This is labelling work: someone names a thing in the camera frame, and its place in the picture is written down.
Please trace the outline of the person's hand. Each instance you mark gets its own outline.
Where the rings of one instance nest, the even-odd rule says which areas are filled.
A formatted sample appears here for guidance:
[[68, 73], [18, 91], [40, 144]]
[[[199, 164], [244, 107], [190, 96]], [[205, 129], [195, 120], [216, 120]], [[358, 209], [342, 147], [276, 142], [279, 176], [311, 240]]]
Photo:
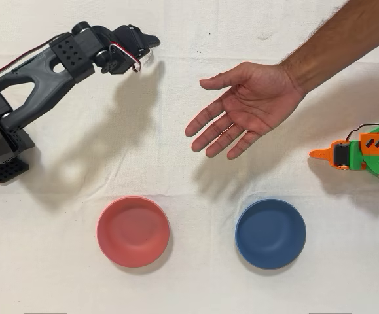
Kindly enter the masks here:
[[189, 122], [185, 135], [194, 138], [192, 151], [212, 158], [229, 148], [229, 160], [285, 121], [306, 95], [283, 66], [251, 62], [202, 79], [200, 86], [226, 91]]

